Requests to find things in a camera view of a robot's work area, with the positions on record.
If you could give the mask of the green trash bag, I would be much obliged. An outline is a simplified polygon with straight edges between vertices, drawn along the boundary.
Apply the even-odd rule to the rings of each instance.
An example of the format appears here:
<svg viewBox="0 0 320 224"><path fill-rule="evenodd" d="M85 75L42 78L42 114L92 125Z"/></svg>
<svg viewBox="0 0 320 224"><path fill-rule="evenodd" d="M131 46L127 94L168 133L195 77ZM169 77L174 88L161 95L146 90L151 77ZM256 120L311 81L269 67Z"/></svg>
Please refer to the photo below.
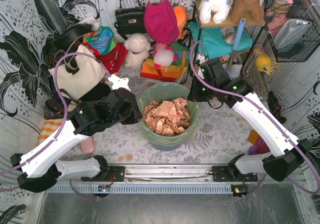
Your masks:
<svg viewBox="0 0 320 224"><path fill-rule="evenodd" d="M162 82L142 94L138 101L142 113L139 128L154 148L174 150L195 134L200 109L187 100L189 92L180 84Z"/></svg>

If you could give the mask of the blue floor mop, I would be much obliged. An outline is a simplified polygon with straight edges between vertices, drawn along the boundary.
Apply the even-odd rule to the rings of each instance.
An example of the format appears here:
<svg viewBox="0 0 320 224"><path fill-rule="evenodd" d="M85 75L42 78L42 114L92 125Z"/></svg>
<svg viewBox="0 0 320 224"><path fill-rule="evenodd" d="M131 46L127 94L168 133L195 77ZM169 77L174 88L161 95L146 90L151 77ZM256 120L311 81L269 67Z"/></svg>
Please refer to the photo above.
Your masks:
<svg viewBox="0 0 320 224"><path fill-rule="evenodd" d="M239 21L239 25L237 27L236 35L235 35L235 38L234 38L234 43L233 43L233 46L232 46L233 47L232 48L232 52L230 54L231 56L230 56L230 59L229 59L228 64L227 64L227 70L228 71L231 70L231 67L232 67L232 64L233 64L233 60L235 58L235 54L236 54L236 51L238 49L238 46L239 46L239 43L240 43L240 40L241 40L241 36L242 36L243 30L244 30L245 24L246 24L246 19L242 18Z"/></svg>

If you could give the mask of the blue trash bin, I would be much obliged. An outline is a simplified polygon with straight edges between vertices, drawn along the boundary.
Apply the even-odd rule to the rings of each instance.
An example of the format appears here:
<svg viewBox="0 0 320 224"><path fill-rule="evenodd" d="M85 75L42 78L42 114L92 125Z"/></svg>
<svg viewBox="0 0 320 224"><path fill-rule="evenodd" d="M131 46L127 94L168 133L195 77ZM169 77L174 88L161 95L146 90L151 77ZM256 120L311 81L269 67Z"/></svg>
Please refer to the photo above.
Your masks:
<svg viewBox="0 0 320 224"><path fill-rule="evenodd" d="M197 124L192 124L185 132L176 136L162 136L154 132L147 131L145 138L156 150L173 151L194 136L197 126Z"/></svg>

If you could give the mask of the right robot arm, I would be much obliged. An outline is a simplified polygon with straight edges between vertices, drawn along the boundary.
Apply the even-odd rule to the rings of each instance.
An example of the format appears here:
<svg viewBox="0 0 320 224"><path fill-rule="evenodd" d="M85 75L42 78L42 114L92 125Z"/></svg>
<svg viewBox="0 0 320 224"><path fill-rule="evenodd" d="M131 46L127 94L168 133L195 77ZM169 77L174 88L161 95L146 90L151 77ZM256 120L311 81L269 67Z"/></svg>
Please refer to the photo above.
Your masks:
<svg viewBox="0 0 320 224"><path fill-rule="evenodd" d="M194 65L191 100L202 102L198 94L216 97L240 114L259 134L269 148L268 153L239 155L228 163L233 177L239 173L264 173L281 182L303 162L311 165L307 154L312 148L308 139L299 139L288 131L261 103L253 88L241 77L230 79L223 65L209 60L200 65L199 76Z"/></svg>

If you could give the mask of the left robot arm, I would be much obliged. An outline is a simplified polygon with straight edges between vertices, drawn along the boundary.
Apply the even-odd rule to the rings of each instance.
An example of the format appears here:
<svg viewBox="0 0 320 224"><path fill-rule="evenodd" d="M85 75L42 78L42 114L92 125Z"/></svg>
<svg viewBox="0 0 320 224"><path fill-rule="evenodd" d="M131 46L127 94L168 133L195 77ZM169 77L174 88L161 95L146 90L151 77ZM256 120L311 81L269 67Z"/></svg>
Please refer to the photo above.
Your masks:
<svg viewBox="0 0 320 224"><path fill-rule="evenodd" d="M78 161L60 158L95 133L118 123L135 124L141 118L135 95L124 88L111 91L99 101L81 102L40 145L27 154L11 156L12 166L22 172L17 178L19 188L40 193L61 180L113 181L111 168L101 155Z"/></svg>

